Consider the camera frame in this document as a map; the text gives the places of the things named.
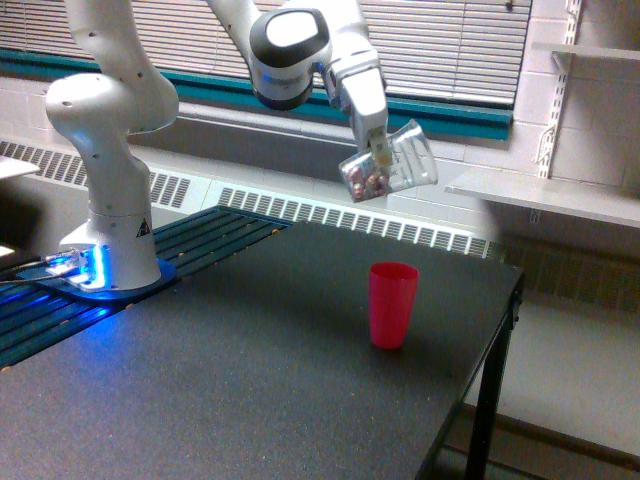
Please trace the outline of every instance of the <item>wall shelf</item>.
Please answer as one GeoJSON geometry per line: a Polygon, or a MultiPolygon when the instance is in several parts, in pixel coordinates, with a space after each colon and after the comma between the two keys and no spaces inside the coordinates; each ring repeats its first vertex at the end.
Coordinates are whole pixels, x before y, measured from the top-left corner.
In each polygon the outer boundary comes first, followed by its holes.
{"type": "Polygon", "coordinates": [[[0,155],[0,180],[28,175],[40,170],[35,165],[0,155]]]}
{"type": "Polygon", "coordinates": [[[618,48],[590,47],[585,45],[565,45],[561,43],[533,42],[535,50],[551,52],[554,60],[563,71],[567,70],[566,58],[577,55],[586,58],[626,60],[640,62],[640,50],[621,50],[618,48]]]}
{"type": "Polygon", "coordinates": [[[640,193],[489,169],[474,169],[446,187],[492,202],[640,228],[640,193]]]}

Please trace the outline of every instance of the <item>window blinds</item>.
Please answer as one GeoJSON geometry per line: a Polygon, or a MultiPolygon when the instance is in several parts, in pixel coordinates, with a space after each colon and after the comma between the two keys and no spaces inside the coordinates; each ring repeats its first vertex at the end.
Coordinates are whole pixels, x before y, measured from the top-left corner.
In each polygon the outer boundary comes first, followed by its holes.
{"type": "MultiPolygon", "coordinates": [[[[512,105],[532,0],[361,0],[387,91],[512,105]]],[[[257,0],[262,10],[281,0],[257,0]]],[[[133,0],[138,32],[161,68],[248,78],[204,0],[133,0]]],[[[63,0],[0,0],[0,48],[86,58],[63,0]]]]}

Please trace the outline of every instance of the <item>black cable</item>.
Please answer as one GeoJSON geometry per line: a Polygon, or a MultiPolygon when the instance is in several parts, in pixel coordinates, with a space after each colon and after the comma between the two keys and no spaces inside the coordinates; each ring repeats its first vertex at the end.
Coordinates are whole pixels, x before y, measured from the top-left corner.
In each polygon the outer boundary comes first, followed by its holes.
{"type": "Polygon", "coordinates": [[[12,268],[3,270],[2,272],[0,272],[0,277],[6,277],[7,275],[10,275],[12,273],[21,272],[26,268],[42,267],[43,265],[46,265],[46,264],[47,264],[46,260],[37,260],[35,262],[24,263],[22,265],[18,265],[17,267],[12,267],[12,268]]]}
{"type": "Polygon", "coordinates": [[[24,280],[3,280],[3,281],[0,281],[0,286],[2,286],[2,285],[25,285],[25,284],[28,284],[28,283],[43,282],[45,280],[54,280],[56,278],[66,277],[66,276],[74,275],[76,273],[77,272],[75,272],[75,271],[71,271],[71,272],[58,273],[56,275],[47,275],[45,277],[28,278],[28,279],[24,279],[24,280]]]}

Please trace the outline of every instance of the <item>red plastic cup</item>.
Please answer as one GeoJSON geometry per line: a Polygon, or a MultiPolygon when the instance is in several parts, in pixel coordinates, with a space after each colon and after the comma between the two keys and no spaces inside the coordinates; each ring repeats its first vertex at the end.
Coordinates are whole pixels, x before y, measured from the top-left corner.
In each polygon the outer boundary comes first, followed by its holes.
{"type": "Polygon", "coordinates": [[[420,272],[411,265],[376,263],[369,270],[369,329],[378,348],[400,348],[409,329],[420,272]]]}

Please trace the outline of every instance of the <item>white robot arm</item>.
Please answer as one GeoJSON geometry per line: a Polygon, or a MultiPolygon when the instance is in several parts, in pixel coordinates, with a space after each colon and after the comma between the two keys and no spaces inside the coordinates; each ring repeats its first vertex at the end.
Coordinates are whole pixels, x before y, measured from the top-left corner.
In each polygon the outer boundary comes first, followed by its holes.
{"type": "Polygon", "coordinates": [[[358,150],[370,148],[380,167],[391,163],[380,61],[356,0],[290,0],[264,14],[252,0],[207,2],[244,57],[265,105],[301,105],[318,72],[331,105],[349,114],[358,150]]]}
{"type": "Polygon", "coordinates": [[[130,0],[65,0],[71,33],[102,74],[54,82],[46,97],[53,126],[73,143],[89,185],[89,219],[64,247],[99,249],[98,276],[78,276],[90,291],[132,290],[160,278],[149,200],[149,169],[127,144],[132,133],[171,124],[178,96],[147,58],[130,0]]]}

